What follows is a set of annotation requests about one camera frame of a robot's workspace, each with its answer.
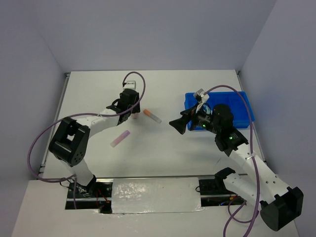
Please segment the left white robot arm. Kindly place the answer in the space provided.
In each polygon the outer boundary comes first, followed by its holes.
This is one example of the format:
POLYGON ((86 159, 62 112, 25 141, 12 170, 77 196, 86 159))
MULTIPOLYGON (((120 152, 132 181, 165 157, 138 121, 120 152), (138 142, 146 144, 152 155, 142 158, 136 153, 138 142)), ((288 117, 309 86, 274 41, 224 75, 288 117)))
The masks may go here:
POLYGON ((139 93, 136 90, 124 89, 119 98, 101 112, 101 116, 79 119, 66 117, 60 122, 48 149, 76 176, 76 188, 85 197, 93 196, 98 189, 96 177, 84 160, 89 138, 122 124, 131 114, 139 113, 138 100, 139 93))

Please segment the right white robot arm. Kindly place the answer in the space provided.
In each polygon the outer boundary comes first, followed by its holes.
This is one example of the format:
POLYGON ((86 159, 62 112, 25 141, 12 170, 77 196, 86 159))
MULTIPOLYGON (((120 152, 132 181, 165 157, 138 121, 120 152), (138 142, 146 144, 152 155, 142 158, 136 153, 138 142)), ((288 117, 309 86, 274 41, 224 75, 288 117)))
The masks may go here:
POLYGON ((206 113, 201 105, 182 111, 181 118, 169 122, 180 134, 184 134, 188 123, 189 130, 201 127, 215 134, 218 149, 252 180, 243 180, 233 169, 224 168, 216 173, 215 189, 220 193, 228 190, 253 205, 259 212, 264 223, 273 231, 279 231, 288 223, 301 215, 303 192, 291 188, 282 181, 259 158, 250 152, 250 144, 233 126, 233 114, 225 104, 215 105, 212 112, 206 113))

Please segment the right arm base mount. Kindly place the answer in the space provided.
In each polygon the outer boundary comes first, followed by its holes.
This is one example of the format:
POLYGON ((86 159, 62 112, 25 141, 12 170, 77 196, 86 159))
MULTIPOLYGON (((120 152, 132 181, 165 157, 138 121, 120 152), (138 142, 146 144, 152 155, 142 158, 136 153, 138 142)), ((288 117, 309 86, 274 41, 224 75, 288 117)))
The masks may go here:
POLYGON ((225 188, 223 180, 219 178, 199 179, 196 192, 200 194, 202 207, 207 206, 227 206, 231 200, 233 205, 240 205, 243 199, 237 194, 225 188))

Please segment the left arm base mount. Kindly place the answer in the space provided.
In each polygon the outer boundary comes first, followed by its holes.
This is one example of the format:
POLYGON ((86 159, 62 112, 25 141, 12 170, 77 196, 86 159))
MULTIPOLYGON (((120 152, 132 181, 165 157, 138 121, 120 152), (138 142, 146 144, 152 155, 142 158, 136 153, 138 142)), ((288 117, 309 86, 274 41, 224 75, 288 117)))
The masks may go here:
POLYGON ((62 183, 60 185, 67 188, 66 210, 93 209, 101 214, 112 214, 112 182, 98 182, 95 192, 90 195, 81 193, 79 188, 76 188, 74 195, 74 183, 71 181, 67 186, 62 183))

